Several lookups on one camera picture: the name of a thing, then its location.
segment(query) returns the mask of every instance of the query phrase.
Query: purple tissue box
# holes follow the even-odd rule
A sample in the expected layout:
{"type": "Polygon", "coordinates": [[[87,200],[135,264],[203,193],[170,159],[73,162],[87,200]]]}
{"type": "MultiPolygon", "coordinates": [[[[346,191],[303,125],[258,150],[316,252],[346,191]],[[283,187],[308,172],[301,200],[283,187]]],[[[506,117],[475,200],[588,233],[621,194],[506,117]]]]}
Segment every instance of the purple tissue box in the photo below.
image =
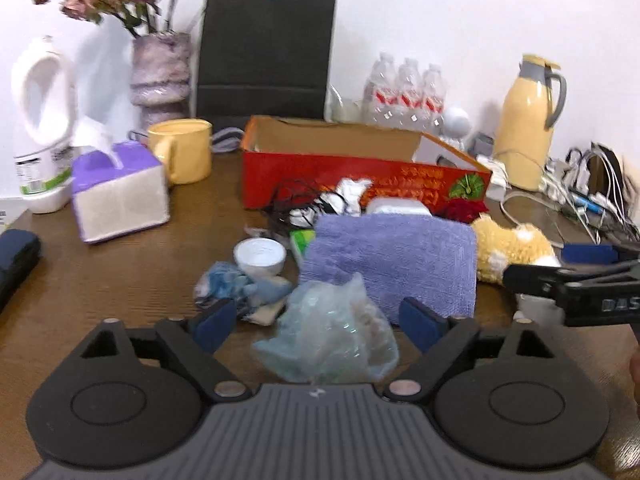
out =
{"type": "Polygon", "coordinates": [[[113,145],[122,161],[114,167],[103,152],[79,156],[73,163],[73,205],[80,237],[100,242],[169,220],[169,199],[162,164],[133,140],[113,145]]]}

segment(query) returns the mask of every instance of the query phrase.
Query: purple towel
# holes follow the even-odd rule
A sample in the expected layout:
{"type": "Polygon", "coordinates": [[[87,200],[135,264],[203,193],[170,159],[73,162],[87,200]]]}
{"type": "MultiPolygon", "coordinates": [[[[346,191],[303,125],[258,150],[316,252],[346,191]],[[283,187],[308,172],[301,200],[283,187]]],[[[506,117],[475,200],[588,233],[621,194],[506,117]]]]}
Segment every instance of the purple towel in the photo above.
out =
{"type": "Polygon", "coordinates": [[[342,285],[354,272],[389,321],[407,296],[441,316],[474,314],[476,234],[468,225],[420,215],[322,216],[300,283],[342,285]]]}

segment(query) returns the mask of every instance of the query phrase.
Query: cardboard box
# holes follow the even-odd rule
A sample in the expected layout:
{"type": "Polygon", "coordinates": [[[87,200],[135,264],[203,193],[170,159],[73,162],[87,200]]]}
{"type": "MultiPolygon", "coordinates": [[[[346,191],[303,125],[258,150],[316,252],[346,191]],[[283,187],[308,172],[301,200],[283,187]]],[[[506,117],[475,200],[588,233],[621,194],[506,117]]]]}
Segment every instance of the cardboard box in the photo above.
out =
{"type": "Polygon", "coordinates": [[[420,200],[432,212],[450,198],[482,200],[491,172],[436,137],[365,124],[252,117],[242,142],[243,204],[266,206],[286,179],[333,189],[340,179],[370,178],[361,200],[420,200]]]}

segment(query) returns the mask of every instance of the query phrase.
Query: fluffy vase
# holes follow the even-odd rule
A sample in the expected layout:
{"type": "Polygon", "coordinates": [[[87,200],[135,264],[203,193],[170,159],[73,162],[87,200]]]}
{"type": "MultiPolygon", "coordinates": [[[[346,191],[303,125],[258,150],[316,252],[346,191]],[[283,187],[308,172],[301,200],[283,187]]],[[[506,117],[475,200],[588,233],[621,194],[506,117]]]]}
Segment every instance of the fluffy vase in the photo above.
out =
{"type": "Polygon", "coordinates": [[[131,103],[142,112],[142,126],[188,115],[191,92],[188,34],[158,32],[133,41],[131,103]]]}

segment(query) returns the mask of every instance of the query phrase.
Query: white plastic jug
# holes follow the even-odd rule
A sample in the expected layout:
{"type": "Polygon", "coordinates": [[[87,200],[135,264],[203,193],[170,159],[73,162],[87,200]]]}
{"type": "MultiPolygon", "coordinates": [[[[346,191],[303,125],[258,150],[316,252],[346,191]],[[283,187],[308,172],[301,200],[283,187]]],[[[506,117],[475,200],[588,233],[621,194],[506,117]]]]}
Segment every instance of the white plastic jug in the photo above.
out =
{"type": "Polygon", "coordinates": [[[51,37],[34,40],[14,64],[12,91],[20,193],[34,213],[57,211],[71,197],[70,144],[78,103],[73,67],[55,49],[51,37]]]}

